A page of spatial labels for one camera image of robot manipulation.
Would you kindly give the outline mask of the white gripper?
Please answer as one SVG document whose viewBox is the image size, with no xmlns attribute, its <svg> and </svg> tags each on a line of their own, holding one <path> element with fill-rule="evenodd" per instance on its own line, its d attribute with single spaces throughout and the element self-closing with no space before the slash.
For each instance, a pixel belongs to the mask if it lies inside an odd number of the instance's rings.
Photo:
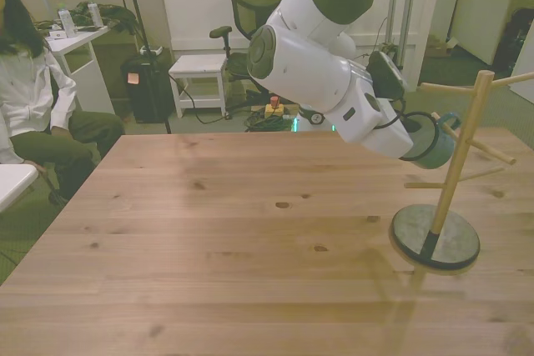
<svg viewBox="0 0 534 356">
<path fill-rule="evenodd" d="M 398 117 L 387 99 L 378 98 L 377 101 L 382 112 L 380 126 Z M 360 144 L 372 152 L 394 159 L 404 157 L 414 145 L 399 119 L 386 128 L 373 129 Z"/>
</svg>

